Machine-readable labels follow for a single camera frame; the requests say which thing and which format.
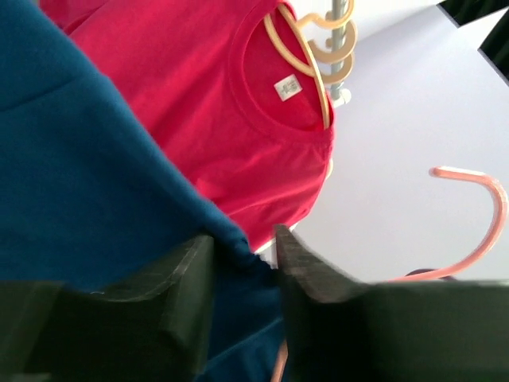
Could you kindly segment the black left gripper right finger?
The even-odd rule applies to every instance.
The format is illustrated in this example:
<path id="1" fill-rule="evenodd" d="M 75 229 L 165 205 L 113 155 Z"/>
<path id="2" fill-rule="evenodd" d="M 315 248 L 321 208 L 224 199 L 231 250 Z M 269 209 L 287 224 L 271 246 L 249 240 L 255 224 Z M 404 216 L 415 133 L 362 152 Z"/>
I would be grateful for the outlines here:
<path id="1" fill-rule="evenodd" d="M 290 380 L 507 380 L 507 283 L 362 283 L 275 236 Z"/>

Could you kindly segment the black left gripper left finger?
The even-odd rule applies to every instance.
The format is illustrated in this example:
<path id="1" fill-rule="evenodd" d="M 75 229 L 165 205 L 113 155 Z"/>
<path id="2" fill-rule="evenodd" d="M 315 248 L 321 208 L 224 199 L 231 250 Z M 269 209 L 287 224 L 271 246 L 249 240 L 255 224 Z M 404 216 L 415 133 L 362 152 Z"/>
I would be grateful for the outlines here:
<path id="1" fill-rule="evenodd" d="M 197 236 L 94 294 L 2 282 L 2 380 L 193 380 L 207 361 L 214 251 Z"/>

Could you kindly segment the blue t shirt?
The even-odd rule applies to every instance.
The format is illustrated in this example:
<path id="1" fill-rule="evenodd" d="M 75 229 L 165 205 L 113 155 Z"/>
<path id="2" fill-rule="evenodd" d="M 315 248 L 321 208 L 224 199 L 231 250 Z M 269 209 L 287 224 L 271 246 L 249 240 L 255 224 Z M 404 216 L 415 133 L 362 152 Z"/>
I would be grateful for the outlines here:
<path id="1" fill-rule="evenodd" d="M 31 1 L 1 4 L 1 284 L 100 293 L 197 236 L 215 245 L 204 370 L 286 381 L 277 272 L 159 150 Z"/>

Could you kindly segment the white metal clothes rack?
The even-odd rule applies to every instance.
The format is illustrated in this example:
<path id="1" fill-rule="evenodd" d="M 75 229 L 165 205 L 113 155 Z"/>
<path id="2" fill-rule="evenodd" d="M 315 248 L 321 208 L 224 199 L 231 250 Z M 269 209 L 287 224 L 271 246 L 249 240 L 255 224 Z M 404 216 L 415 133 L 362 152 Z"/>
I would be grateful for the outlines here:
<path id="1" fill-rule="evenodd" d="M 331 10 L 331 19 L 341 19 L 344 18 L 348 14 L 349 9 L 349 0 L 334 0 L 332 2 L 332 10 Z M 346 23 L 344 23 L 341 27 L 334 29 L 332 31 L 331 36 L 331 52 L 335 53 L 340 50 L 346 41 Z M 344 61 L 338 61 L 336 63 L 331 64 L 331 74 L 337 74 L 341 71 L 344 66 Z M 343 91 L 344 80 L 339 83 L 331 84 L 329 87 L 329 94 L 334 102 L 334 106 L 340 106 L 342 104 L 347 103 L 345 99 L 345 92 Z"/>

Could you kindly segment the wooden hanger with red shirt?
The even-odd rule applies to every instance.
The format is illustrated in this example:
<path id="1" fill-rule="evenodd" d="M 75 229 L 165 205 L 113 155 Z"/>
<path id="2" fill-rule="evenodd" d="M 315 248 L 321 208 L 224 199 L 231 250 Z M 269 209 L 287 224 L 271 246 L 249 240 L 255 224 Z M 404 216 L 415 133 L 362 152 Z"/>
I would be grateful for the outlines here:
<path id="1" fill-rule="evenodd" d="M 321 74 L 331 74 L 331 64 L 322 63 L 314 58 L 313 53 L 311 52 L 311 49 L 308 45 L 308 41 L 305 39 L 301 30 L 308 24 L 314 24 L 321 29 L 326 29 L 332 32 L 334 29 L 341 27 L 344 23 L 347 25 L 349 21 L 353 21 L 352 17 L 355 7 L 356 1 L 351 0 L 348 14 L 344 18 L 332 20 L 331 10 L 328 11 L 325 16 L 321 16 L 317 13 L 309 13 L 300 19 L 296 19 L 290 12 L 288 6 L 284 4 L 278 5 L 278 12 L 283 16 L 286 23 L 292 30 L 293 35 L 296 37 L 297 42 L 301 46 L 305 56 L 304 60 L 300 60 L 287 48 L 286 44 L 283 42 L 277 32 L 274 26 L 273 17 L 270 14 L 266 14 L 262 20 L 268 38 L 270 39 L 272 45 L 275 47 L 276 51 L 282 56 L 282 58 L 298 72 L 313 79 L 317 88 L 318 99 L 321 106 L 321 118 L 325 129 L 330 127 L 332 112 L 329 104 L 334 104 L 334 102 L 332 101 L 332 98 L 329 94 L 329 87 L 331 84 L 324 84 Z M 327 47 L 325 51 L 330 52 L 331 38 L 329 38 L 325 44 Z"/>

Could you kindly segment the red t shirt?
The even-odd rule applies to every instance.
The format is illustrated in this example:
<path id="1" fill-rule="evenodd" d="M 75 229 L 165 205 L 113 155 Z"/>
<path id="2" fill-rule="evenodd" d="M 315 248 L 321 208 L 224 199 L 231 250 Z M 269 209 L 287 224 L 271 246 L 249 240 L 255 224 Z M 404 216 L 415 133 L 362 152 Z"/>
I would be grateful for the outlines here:
<path id="1" fill-rule="evenodd" d="M 305 218 L 324 184 L 334 129 L 317 88 L 276 51 L 263 18 L 300 60 L 285 1 L 43 1 L 122 93 L 175 166 L 246 233 Z"/>

